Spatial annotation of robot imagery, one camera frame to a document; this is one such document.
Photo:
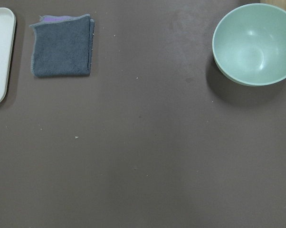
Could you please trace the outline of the grey folded cloth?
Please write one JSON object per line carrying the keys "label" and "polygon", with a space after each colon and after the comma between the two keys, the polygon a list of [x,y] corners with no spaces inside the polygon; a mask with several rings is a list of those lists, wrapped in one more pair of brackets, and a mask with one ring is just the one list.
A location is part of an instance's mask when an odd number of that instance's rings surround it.
{"label": "grey folded cloth", "polygon": [[31,72],[36,77],[85,76],[92,65],[95,21],[81,16],[40,17],[34,32]]}

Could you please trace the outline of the cream rectangular tray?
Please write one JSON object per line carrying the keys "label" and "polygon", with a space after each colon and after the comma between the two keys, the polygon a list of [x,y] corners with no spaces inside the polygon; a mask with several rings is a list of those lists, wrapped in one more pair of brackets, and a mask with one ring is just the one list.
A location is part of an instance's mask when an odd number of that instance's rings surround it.
{"label": "cream rectangular tray", "polygon": [[0,8],[0,102],[8,87],[15,26],[14,13],[8,8]]}

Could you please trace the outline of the mint green bowl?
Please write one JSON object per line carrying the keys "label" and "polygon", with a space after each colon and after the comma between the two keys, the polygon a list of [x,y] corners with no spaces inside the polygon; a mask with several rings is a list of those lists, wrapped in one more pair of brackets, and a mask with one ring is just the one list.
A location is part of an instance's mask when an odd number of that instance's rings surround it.
{"label": "mint green bowl", "polygon": [[253,3],[225,15],[212,37],[221,73],[244,86],[267,86],[286,79],[286,11]]}

